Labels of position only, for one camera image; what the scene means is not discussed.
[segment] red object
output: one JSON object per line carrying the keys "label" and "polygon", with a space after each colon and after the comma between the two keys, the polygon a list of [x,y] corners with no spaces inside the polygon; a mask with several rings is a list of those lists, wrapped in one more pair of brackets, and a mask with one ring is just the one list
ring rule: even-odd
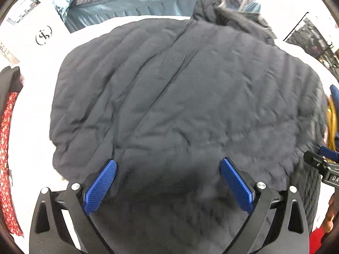
{"label": "red object", "polygon": [[22,236],[22,230],[16,218],[11,197],[11,185],[8,178],[8,138],[10,135],[11,118],[18,93],[8,95],[5,111],[0,125],[0,205],[4,223],[10,233]]}
{"label": "red object", "polygon": [[315,254],[321,247],[321,238],[324,236],[324,230],[322,226],[319,229],[314,230],[310,236],[310,254]]}

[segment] knurled blue surface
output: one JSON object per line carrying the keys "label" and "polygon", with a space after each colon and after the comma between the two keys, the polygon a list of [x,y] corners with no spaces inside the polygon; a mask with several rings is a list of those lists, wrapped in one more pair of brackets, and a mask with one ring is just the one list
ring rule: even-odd
{"label": "knurled blue surface", "polygon": [[86,192],[84,206],[82,207],[86,215],[98,210],[104,196],[114,181],[117,169],[117,163],[111,160]]}
{"label": "knurled blue surface", "polygon": [[220,162],[220,172],[236,198],[241,210],[252,213],[254,209],[252,192],[227,159],[223,159]]}
{"label": "knurled blue surface", "polygon": [[333,162],[339,162],[338,152],[332,151],[331,149],[321,146],[319,149],[319,155],[324,156]]}

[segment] yellow fabric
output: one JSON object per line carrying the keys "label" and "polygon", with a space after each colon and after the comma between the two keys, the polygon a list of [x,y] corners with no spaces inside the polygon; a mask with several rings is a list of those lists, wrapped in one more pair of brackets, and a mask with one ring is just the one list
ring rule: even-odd
{"label": "yellow fabric", "polygon": [[334,142],[334,138],[338,131],[338,127],[337,127],[337,112],[332,100],[332,96],[328,98],[327,126],[328,126],[328,148],[335,151],[336,144]]}

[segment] blue clamp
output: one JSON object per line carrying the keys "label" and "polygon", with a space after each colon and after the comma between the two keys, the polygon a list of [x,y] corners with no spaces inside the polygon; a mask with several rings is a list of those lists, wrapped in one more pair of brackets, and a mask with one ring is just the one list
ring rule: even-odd
{"label": "blue clamp", "polygon": [[241,210],[246,211],[248,214],[252,213],[255,199],[253,188],[255,182],[253,179],[246,172],[238,170],[234,162],[228,157],[220,162],[220,173],[231,189]]}
{"label": "blue clamp", "polygon": [[108,162],[104,170],[88,189],[82,207],[86,215],[98,210],[104,196],[117,175],[117,169],[118,165],[114,160]]}
{"label": "blue clamp", "polygon": [[319,155],[324,156],[333,162],[339,163],[339,153],[336,151],[332,151],[331,149],[321,146],[319,149]]}
{"label": "blue clamp", "polygon": [[339,132],[336,133],[336,136],[334,138],[334,144],[336,145],[336,151],[339,150]]}

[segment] logo on white surface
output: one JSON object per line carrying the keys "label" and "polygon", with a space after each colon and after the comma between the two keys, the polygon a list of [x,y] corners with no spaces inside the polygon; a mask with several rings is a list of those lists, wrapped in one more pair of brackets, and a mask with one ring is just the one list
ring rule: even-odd
{"label": "logo on white surface", "polygon": [[52,37],[52,29],[50,26],[45,26],[43,29],[37,33],[35,36],[35,41],[37,42],[38,45],[45,45],[48,40]]}

